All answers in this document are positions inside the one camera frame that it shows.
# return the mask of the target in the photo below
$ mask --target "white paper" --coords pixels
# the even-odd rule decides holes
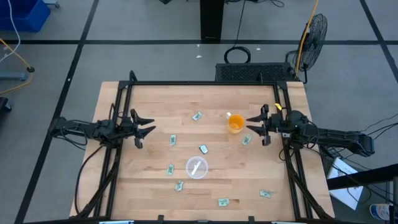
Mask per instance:
[[[340,170],[344,171],[347,174],[355,174],[355,173],[358,172],[358,171],[354,170],[352,167],[350,167],[348,164],[343,162],[339,158],[336,158],[333,161],[333,166],[339,168]],[[335,177],[339,177],[339,176],[345,175],[341,171],[338,171],[337,169],[335,169],[333,166],[329,170],[328,179],[332,179],[332,178],[335,178]],[[349,193],[348,193],[347,188],[338,189],[338,190],[329,190],[329,194],[331,196],[333,196],[334,198],[336,198],[337,200],[339,200],[340,202],[343,202],[344,204],[346,204],[347,206],[349,206],[353,210],[356,210],[356,206],[358,205],[358,200],[359,200],[359,198],[361,196],[362,189],[363,189],[363,186],[350,187],[348,189]]]

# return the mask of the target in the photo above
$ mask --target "plastic cup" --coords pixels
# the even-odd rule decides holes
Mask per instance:
[[[244,118],[242,115],[231,114],[230,112],[228,112],[226,114],[226,119],[226,126],[231,134],[238,134],[243,130]]]
[[[204,158],[194,156],[188,160],[185,171],[193,179],[202,179],[209,171],[209,164]]]

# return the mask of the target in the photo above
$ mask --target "clear plastic cup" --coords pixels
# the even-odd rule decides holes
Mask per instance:
[[[185,171],[193,179],[202,179],[209,171],[209,164],[204,158],[194,156],[188,160]]]

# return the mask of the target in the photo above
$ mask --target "electric fan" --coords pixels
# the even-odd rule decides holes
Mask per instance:
[[[313,64],[317,61],[317,58],[321,52],[323,43],[325,41],[326,31],[328,28],[328,21],[322,14],[313,16],[308,32],[301,37],[303,41],[302,50],[300,52],[300,46],[297,50],[287,52],[285,62],[288,61],[290,54],[294,54],[293,63],[295,64],[294,75],[300,70],[305,74],[304,84],[307,83],[307,70],[312,68]]]

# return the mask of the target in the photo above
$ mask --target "yellow tag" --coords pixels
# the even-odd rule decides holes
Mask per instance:
[[[280,111],[282,110],[282,107],[280,106],[280,104],[275,103],[275,106],[276,106]]]

